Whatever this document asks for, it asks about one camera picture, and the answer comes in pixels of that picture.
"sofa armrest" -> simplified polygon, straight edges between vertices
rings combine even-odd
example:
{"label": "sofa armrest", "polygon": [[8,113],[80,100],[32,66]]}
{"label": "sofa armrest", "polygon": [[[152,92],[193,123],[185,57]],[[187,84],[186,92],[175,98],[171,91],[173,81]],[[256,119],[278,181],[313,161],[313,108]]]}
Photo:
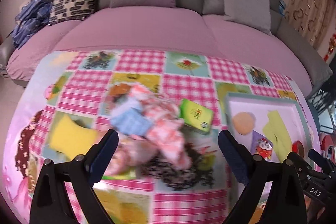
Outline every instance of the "sofa armrest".
{"label": "sofa armrest", "polygon": [[324,62],[317,51],[297,30],[289,25],[286,19],[282,18],[276,36],[296,55],[305,67],[313,85],[313,91],[318,90],[333,74],[331,68]]}
{"label": "sofa armrest", "polygon": [[0,69],[5,69],[8,60],[12,53],[14,52],[13,39],[10,35],[6,40],[0,45]]}

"yellow sponge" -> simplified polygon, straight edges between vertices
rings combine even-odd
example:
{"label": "yellow sponge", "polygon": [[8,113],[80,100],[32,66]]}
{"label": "yellow sponge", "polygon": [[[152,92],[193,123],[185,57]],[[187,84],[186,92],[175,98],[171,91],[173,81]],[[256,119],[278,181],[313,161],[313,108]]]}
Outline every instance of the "yellow sponge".
{"label": "yellow sponge", "polygon": [[292,141],[287,128],[278,111],[270,111],[269,122],[264,126],[263,133],[273,143],[273,150],[280,162],[283,162],[292,152]]}
{"label": "yellow sponge", "polygon": [[66,114],[50,134],[49,147],[71,160],[78,154],[86,154],[97,139],[97,131],[77,125]]}

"white tray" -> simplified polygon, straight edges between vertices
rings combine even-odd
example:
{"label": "white tray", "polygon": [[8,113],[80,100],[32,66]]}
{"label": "white tray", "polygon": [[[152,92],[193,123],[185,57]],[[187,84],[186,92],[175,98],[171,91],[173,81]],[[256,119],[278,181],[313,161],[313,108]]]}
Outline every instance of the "white tray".
{"label": "white tray", "polygon": [[[304,159],[310,164],[312,168],[314,168],[314,163],[307,156],[308,151],[312,149],[312,142],[310,139],[308,125],[301,107],[296,101],[243,93],[228,93],[225,102],[228,129],[238,143],[245,145],[247,149],[250,150],[252,144],[252,134],[243,136],[236,132],[231,123],[232,117],[234,115],[239,112],[253,113],[256,118],[254,130],[263,135],[263,127],[269,121],[267,116],[268,112],[277,110],[287,128],[292,143],[299,140],[303,144],[305,152]],[[279,159],[274,151],[270,161],[279,162]],[[231,205],[234,205],[244,190],[244,185],[238,183],[234,175],[231,177],[233,178]],[[271,185],[271,182],[266,183],[260,202],[267,200]]]}

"green box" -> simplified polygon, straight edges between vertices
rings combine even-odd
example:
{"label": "green box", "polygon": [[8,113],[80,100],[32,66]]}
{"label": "green box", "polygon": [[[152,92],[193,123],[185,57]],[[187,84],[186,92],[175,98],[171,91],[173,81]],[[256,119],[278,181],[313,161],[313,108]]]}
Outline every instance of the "green box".
{"label": "green box", "polygon": [[210,132],[212,110],[187,99],[183,99],[180,110],[180,118],[184,119],[186,125],[195,128],[198,133],[204,135]]}

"screw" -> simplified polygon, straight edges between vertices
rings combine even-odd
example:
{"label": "screw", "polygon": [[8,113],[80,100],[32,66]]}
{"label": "screw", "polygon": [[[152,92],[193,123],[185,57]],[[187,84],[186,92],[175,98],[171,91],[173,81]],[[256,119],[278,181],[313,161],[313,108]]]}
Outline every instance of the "screw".
{"label": "screw", "polygon": [[260,155],[253,155],[253,159],[255,160],[255,161],[262,161],[263,160],[263,157],[262,156],[260,156]]}
{"label": "screw", "polygon": [[288,166],[292,166],[293,165],[293,162],[289,159],[285,160],[285,163],[288,165]]}
{"label": "screw", "polygon": [[51,159],[45,159],[43,162],[44,165],[49,165],[51,164]]}
{"label": "screw", "polygon": [[76,161],[82,161],[84,159],[84,155],[83,154],[79,154],[75,157]]}

